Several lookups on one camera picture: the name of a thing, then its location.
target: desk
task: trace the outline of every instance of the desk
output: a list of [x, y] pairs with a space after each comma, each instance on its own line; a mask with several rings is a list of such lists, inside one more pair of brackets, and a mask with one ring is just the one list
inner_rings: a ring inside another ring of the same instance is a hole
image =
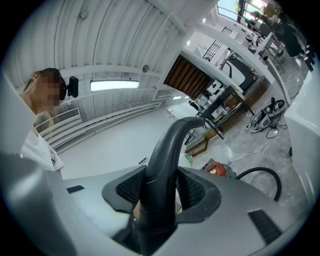
[[[224, 101], [229, 97], [233, 96], [238, 104], [234, 106], [225, 117], [222, 118], [219, 122], [215, 122], [214, 117], [211, 115], [220, 105], [224, 103]], [[254, 116], [255, 113], [251, 110], [251, 108], [244, 102], [244, 100], [236, 93], [235, 89], [232, 86], [229, 86], [214, 102], [210, 104], [210, 106], [205, 109], [200, 115], [200, 118], [204, 118], [205, 122], [219, 135], [219, 137], [223, 140], [224, 137], [217, 131], [219, 129], [221, 132], [220, 125], [222, 125], [229, 117], [231, 117], [239, 108], [244, 107], [247, 111], [250, 111]]]

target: floor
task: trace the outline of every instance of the floor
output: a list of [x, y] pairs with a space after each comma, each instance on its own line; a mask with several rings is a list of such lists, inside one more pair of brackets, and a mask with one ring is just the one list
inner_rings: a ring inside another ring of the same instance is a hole
[[[299, 66], [299, 61], [296, 61], [295, 58], [286, 57], [282, 65], [285, 73], [281, 77], [290, 97], [296, 95], [308, 73], [307, 66], [303, 61], [300, 62], [301, 66]], [[268, 88], [252, 107], [252, 110], [258, 113], [271, 103], [271, 97], [276, 100], [284, 99], [277, 82]], [[278, 136], [268, 142], [266, 138], [268, 130], [258, 133], [249, 133], [247, 130], [246, 126], [251, 116], [249, 112], [244, 114], [232, 129], [224, 133], [224, 140], [218, 136], [211, 139], [207, 151], [194, 158], [192, 168], [202, 168], [210, 158], [220, 163], [230, 161], [230, 166], [237, 175], [254, 167], [271, 168], [278, 173], [281, 179], [282, 192], [279, 204], [287, 207], [299, 219], [306, 214], [308, 202], [302, 183], [293, 168], [292, 158], [289, 156], [291, 142], [288, 129], [283, 131], [279, 129]], [[283, 124], [283, 116], [282, 114], [279, 124]], [[275, 135], [277, 134], [270, 132], [268, 136]], [[242, 180], [252, 184], [272, 198], [276, 193], [276, 181], [270, 174], [263, 171], [248, 174]]]

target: ceiling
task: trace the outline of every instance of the ceiling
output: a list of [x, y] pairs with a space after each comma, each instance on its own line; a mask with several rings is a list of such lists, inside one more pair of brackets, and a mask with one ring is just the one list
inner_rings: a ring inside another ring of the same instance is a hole
[[[45, 68], [59, 69], [66, 81], [76, 76], [78, 98], [66, 98], [55, 113], [79, 108], [83, 122], [167, 101], [181, 95], [163, 82], [185, 35], [214, 2], [49, 0], [21, 27], [2, 68], [18, 91], [33, 72]], [[146, 73], [144, 65], [149, 66]], [[138, 89], [90, 91], [91, 80], [129, 78], [140, 81]]]

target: recessed light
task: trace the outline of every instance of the recessed light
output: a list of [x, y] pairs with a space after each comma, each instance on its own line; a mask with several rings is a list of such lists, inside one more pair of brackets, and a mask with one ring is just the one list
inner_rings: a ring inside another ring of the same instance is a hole
[[134, 89], [139, 87], [139, 81], [132, 80], [103, 80], [90, 82], [91, 92], [111, 89]]

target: white cable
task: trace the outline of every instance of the white cable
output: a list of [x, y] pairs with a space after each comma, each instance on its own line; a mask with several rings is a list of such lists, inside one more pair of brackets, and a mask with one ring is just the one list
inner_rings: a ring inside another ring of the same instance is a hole
[[[284, 126], [284, 125], [285, 125], [285, 115], [283, 115], [282, 122], [283, 122], [282, 126]], [[240, 159], [242, 159], [242, 158], [244, 158], [244, 157], [246, 157], [246, 156], [251, 156], [251, 155], [254, 155], [254, 154], [259, 153], [270, 141], [272, 141], [273, 139], [275, 139], [280, 133], [283, 132], [284, 128], [283, 128], [283, 127], [281, 127], [281, 128], [282, 128], [282, 130], [281, 130], [275, 137], [269, 139], [258, 151], [253, 152], [253, 153], [245, 154], [245, 155], [243, 155], [243, 156], [241, 156], [240, 158], [237, 158], [237, 159], [231, 159], [231, 160], [229, 160], [229, 161], [226, 163], [226, 165], [228, 165], [229, 162], [238, 161], [238, 160], [240, 160]]]

